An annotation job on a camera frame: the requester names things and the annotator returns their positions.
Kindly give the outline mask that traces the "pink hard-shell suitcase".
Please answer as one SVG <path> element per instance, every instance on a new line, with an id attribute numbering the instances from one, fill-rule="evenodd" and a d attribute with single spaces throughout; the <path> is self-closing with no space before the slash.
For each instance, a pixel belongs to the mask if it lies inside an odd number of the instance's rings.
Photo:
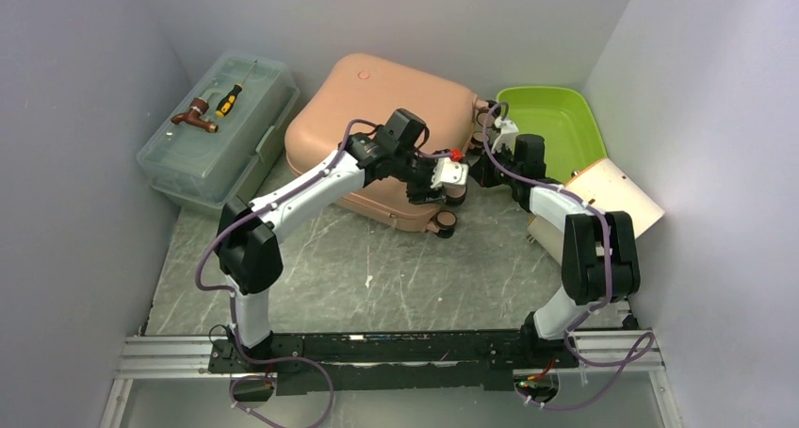
<path id="1" fill-rule="evenodd" d="M 285 156 L 301 175 L 338 148 L 345 136 L 374 138 L 398 108 L 429 128 L 416 142 L 422 152 L 471 149 L 475 116 L 488 107 L 471 89 L 444 78 L 367 54 L 341 58 L 285 132 Z M 338 200 L 338 205 L 406 232 L 452 236 L 457 223 L 451 208 L 465 201 L 464 189 L 450 189 L 442 202 L 414 205 L 405 183 L 389 177 Z"/>

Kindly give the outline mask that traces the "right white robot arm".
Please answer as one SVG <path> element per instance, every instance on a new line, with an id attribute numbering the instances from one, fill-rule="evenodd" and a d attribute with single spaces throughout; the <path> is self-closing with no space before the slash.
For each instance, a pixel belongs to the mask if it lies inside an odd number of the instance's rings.
<path id="1" fill-rule="evenodd" d="M 588 316 L 638 291 L 641 273 L 631 216 L 602 211 L 557 180 L 546 177 L 545 140 L 513 134 L 513 147 L 490 142 L 470 175 L 485 188 L 506 185 L 519 205 L 562 235 L 561 287 L 532 314 L 535 329 L 519 341 L 525 363 L 541 367 L 556 352 L 554 339 L 574 330 Z"/>

